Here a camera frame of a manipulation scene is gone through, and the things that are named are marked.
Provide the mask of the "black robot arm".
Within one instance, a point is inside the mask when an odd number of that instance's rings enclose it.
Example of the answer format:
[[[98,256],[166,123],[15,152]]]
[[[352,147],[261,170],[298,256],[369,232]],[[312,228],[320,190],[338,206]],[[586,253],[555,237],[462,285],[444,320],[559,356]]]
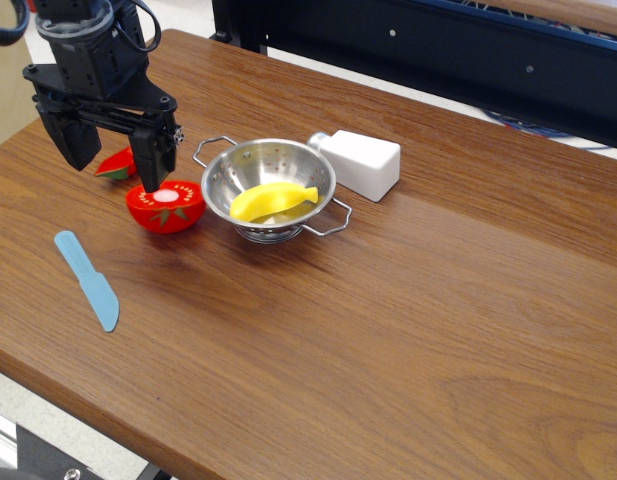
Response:
[[[148,77],[141,1],[38,1],[36,29],[52,64],[24,68],[42,123],[67,163],[83,170],[101,149],[99,132],[127,136],[143,187],[158,190],[176,165],[182,129],[175,98]]]

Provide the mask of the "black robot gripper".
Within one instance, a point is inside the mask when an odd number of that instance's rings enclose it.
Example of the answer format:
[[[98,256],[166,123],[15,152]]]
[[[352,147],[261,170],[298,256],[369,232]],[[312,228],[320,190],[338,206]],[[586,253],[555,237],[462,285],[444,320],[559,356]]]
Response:
[[[100,128],[129,138],[144,190],[175,170],[177,102],[148,78],[151,44],[139,24],[38,24],[55,62],[26,67],[46,132],[67,163],[86,168],[101,150]]]

